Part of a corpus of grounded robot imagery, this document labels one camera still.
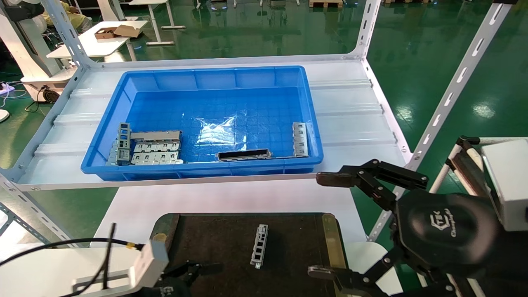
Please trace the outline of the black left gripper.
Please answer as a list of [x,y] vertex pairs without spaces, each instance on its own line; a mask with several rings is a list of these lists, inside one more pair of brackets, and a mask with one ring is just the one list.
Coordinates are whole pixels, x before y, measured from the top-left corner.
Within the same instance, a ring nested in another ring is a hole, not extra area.
[[222,263],[198,263],[186,261],[166,269],[166,277],[152,288],[139,291],[140,297],[191,297],[191,286],[201,275],[217,274],[223,271]]

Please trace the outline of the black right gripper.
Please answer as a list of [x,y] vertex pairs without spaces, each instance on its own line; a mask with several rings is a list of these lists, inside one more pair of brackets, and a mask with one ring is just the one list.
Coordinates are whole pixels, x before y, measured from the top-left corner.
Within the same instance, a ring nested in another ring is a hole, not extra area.
[[417,297],[417,291],[389,295],[379,280],[399,262],[421,274],[441,272],[465,277],[482,275],[492,258],[502,225],[483,198],[463,193],[409,192],[398,201],[382,182],[403,189],[425,190],[429,178],[377,159],[344,165],[338,172],[319,172],[317,184],[358,187],[385,211],[394,211],[395,246],[363,273],[341,267],[313,265],[311,278],[332,281],[343,295],[357,297]]

